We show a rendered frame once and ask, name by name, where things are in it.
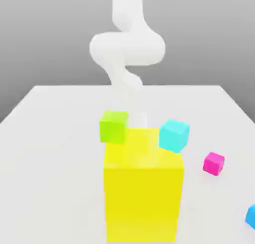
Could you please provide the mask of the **small lime green cube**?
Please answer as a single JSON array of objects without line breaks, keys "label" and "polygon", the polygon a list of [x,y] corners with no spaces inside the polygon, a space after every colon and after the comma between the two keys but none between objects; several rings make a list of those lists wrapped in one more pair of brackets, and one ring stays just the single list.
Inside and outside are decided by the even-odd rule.
[{"label": "small lime green cube", "polygon": [[99,122],[102,143],[123,144],[128,127],[128,113],[106,110]]}]

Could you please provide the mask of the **small cyan cube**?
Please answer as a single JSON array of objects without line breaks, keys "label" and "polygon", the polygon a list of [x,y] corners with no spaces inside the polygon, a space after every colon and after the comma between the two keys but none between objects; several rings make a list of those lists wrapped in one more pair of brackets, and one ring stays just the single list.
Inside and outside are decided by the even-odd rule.
[{"label": "small cyan cube", "polygon": [[188,144],[190,125],[168,120],[159,128],[159,148],[179,154]]}]

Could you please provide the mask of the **small magenta cube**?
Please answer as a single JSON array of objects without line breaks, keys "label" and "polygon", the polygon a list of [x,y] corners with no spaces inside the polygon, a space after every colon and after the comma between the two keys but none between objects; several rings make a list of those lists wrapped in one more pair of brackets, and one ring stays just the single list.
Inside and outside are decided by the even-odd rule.
[{"label": "small magenta cube", "polygon": [[218,176],[222,171],[225,157],[210,152],[204,160],[203,170],[211,175]]}]

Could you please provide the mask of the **small blue cube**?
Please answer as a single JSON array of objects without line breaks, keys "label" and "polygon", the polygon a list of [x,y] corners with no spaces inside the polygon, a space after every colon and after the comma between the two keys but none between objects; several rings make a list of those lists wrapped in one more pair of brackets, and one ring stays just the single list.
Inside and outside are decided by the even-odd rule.
[{"label": "small blue cube", "polygon": [[248,208],[245,222],[255,230],[255,204]]}]

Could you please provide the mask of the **large yellow box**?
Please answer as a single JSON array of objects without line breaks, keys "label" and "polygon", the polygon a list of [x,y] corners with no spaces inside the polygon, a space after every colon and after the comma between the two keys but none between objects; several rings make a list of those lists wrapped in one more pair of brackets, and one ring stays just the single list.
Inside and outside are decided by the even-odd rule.
[{"label": "large yellow box", "polygon": [[158,129],[128,129],[106,145],[104,194],[109,242],[174,242],[184,163],[158,145]]}]

